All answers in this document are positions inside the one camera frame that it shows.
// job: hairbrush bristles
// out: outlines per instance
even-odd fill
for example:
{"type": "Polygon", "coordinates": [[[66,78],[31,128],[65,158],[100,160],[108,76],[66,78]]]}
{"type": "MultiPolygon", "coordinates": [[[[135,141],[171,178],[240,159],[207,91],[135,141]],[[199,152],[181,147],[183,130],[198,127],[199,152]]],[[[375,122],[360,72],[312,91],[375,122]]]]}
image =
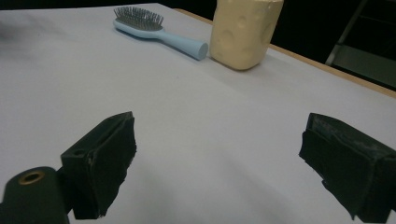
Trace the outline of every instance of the hairbrush bristles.
{"type": "Polygon", "coordinates": [[[117,20],[144,31],[161,30],[163,16],[139,7],[118,7],[114,9],[117,20]]]}

